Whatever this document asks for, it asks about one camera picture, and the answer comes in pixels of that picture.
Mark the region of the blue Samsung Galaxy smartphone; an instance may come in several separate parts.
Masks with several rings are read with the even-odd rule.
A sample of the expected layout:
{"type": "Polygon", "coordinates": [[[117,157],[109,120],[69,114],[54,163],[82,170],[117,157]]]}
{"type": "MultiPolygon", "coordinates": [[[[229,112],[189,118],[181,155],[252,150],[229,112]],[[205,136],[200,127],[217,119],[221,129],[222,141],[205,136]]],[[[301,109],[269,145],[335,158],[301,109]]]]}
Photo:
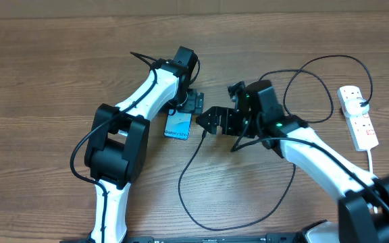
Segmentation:
{"type": "Polygon", "coordinates": [[[178,140],[187,140],[190,134],[192,115],[190,113],[175,112],[167,116],[164,136],[178,140]]]}

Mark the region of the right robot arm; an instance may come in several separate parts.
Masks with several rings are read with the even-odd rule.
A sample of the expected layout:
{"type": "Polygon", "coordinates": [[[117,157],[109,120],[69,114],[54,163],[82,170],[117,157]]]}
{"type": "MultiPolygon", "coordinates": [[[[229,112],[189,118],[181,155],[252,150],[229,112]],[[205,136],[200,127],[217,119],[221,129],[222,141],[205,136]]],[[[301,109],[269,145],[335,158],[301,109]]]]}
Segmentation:
{"type": "Polygon", "coordinates": [[[389,243],[389,175],[379,178],[353,165],[328,146],[309,124],[286,115],[269,80],[228,87],[233,108],[214,106],[196,123],[222,133],[263,143],[300,167],[336,202],[338,223],[320,221],[301,230],[296,242],[389,243]]]}

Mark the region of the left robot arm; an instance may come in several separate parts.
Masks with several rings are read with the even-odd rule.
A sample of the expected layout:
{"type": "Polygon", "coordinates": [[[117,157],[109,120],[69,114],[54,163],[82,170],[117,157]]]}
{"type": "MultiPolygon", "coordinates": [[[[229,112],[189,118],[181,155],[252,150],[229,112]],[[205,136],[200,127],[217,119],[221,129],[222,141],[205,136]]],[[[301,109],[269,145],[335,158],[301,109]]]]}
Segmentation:
{"type": "Polygon", "coordinates": [[[192,116],[203,108],[190,86],[199,72],[199,58],[192,49],[180,47],[171,59],[136,57],[149,67],[147,79],[117,105],[102,104],[96,110],[86,135],[84,164],[95,185],[96,215],[87,242],[123,242],[127,234],[126,210],[130,188],[138,179],[147,158],[152,120],[168,114],[166,134],[187,138],[192,116]]]}

